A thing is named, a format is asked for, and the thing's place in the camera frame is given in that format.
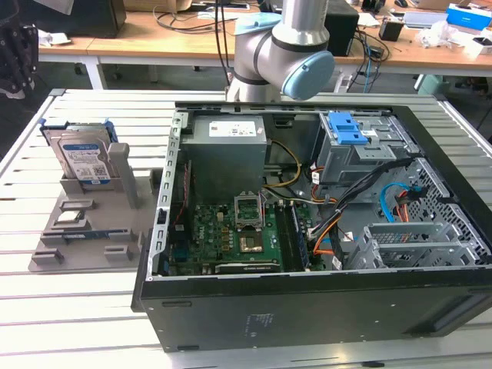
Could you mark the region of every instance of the light blue robot joint cap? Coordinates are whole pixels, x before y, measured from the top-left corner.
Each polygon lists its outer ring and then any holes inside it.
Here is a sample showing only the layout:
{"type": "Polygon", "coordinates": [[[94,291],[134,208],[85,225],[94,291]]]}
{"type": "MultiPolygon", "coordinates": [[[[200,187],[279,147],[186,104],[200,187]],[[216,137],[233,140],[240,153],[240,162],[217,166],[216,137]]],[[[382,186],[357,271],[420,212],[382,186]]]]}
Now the light blue robot joint cap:
{"type": "Polygon", "coordinates": [[[327,84],[335,60],[328,52],[317,52],[297,65],[286,77],[282,93],[294,100],[307,100],[315,96],[327,84]]]}
{"type": "Polygon", "coordinates": [[[243,35],[245,33],[273,28],[281,20],[282,15],[276,13],[254,13],[245,15],[236,21],[234,35],[243,35]]]}

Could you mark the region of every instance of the cable on desk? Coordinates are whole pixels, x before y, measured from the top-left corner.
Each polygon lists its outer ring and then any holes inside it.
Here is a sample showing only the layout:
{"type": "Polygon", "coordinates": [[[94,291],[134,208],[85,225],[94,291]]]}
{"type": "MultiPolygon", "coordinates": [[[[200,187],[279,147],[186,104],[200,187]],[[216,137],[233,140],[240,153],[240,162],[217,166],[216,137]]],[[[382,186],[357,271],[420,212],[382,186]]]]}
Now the cable on desk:
{"type": "Polygon", "coordinates": [[[363,86],[365,86],[364,92],[371,92],[371,90],[374,86],[374,83],[376,82],[376,80],[381,75],[381,73],[379,72],[379,70],[381,68],[381,63],[385,62],[390,57],[390,49],[381,40],[375,38],[374,36],[368,35],[366,32],[361,31],[359,29],[357,29],[357,35],[354,36],[354,40],[358,40],[362,44],[362,48],[364,50],[364,60],[362,61],[361,65],[359,66],[359,68],[356,72],[356,75],[354,76],[354,79],[352,79],[351,83],[349,84],[347,91],[350,91],[350,89],[353,85],[363,85],[363,86]],[[380,44],[382,44],[384,46],[384,50],[383,50],[383,53],[381,54],[380,58],[375,58],[373,55],[371,55],[371,51],[370,51],[371,46],[367,42],[367,37],[373,38],[374,40],[376,40],[377,42],[379,42],[380,44]],[[377,64],[376,64],[376,72],[374,73],[374,77],[373,77],[372,81],[369,81],[369,76],[368,76],[367,71],[369,71],[369,74],[371,73],[371,62],[375,62],[377,64]],[[366,72],[364,74],[366,76],[366,82],[367,83],[358,83],[357,77],[360,75],[361,70],[364,67],[364,65],[366,65],[366,63],[367,63],[366,72]]]}
{"type": "Polygon", "coordinates": [[[230,68],[231,66],[229,65],[228,38],[225,34],[224,2],[221,2],[221,15],[222,15],[222,34],[224,35],[225,63],[227,64],[228,68],[230,68]]]}
{"type": "MultiPolygon", "coordinates": [[[[225,82],[227,83],[228,86],[231,85],[229,82],[229,77],[228,77],[228,71],[225,67],[224,64],[224,59],[222,58],[222,52],[221,52],[221,42],[218,37],[218,0],[215,0],[215,42],[217,44],[217,53],[218,57],[221,59],[221,65],[222,65],[222,70],[224,71],[224,76],[225,76],[225,82]]],[[[224,16],[222,15],[222,24],[224,24],[224,16]]]]}
{"type": "MultiPolygon", "coordinates": [[[[174,31],[174,32],[185,33],[188,35],[203,35],[203,34],[210,33],[210,32],[214,31],[215,22],[206,23],[204,25],[196,25],[194,27],[174,27],[173,24],[175,22],[186,22],[192,18],[197,18],[198,15],[192,15],[191,17],[188,17],[185,19],[176,18],[176,14],[169,13],[169,12],[164,12],[160,15],[157,15],[156,9],[159,6],[162,6],[162,5],[156,5],[152,9],[152,14],[154,15],[154,19],[157,22],[157,24],[160,25],[162,28],[166,28],[166,29],[168,29],[170,31],[174,31]],[[173,18],[173,20],[169,24],[166,24],[162,21],[162,18],[164,18],[166,15],[171,15],[173,18]]],[[[228,19],[225,22],[232,22],[235,20],[236,19],[228,19]]]]}

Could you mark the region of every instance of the laptop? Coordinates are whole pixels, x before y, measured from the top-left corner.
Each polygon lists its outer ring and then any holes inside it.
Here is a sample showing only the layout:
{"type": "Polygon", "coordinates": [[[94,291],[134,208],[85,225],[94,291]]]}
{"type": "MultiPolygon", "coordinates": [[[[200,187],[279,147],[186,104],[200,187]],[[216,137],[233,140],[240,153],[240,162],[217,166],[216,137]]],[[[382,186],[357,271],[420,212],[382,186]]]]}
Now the laptop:
{"type": "Polygon", "coordinates": [[[449,4],[468,5],[471,0],[411,0],[415,8],[430,10],[446,10],[449,4]]]}

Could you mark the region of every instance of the power supply label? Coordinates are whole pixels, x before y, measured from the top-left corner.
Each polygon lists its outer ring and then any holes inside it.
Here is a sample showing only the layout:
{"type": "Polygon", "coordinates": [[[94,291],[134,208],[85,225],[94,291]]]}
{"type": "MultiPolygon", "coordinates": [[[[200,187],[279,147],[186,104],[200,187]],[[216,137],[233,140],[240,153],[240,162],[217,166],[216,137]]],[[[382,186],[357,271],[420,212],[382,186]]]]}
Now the power supply label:
{"type": "Polygon", "coordinates": [[[211,121],[208,126],[210,137],[256,137],[253,121],[211,121]]]}

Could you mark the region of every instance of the cardboard box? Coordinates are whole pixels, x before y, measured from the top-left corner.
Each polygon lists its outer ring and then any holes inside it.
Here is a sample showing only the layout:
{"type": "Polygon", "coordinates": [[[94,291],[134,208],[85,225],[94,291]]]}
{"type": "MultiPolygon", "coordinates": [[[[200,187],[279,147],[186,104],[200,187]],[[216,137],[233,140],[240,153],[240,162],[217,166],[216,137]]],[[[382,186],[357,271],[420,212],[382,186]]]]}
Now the cardboard box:
{"type": "Polygon", "coordinates": [[[492,21],[492,12],[474,9],[469,6],[450,4],[446,10],[447,22],[450,25],[461,25],[472,29],[482,30],[492,21]]]}
{"type": "Polygon", "coordinates": [[[126,10],[151,12],[155,6],[156,12],[177,13],[188,9],[192,0],[124,0],[126,10]]]}
{"type": "Polygon", "coordinates": [[[464,46],[464,52],[475,58],[481,54],[492,55],[492,41],[485,37],[473,37],[464,46]]]}

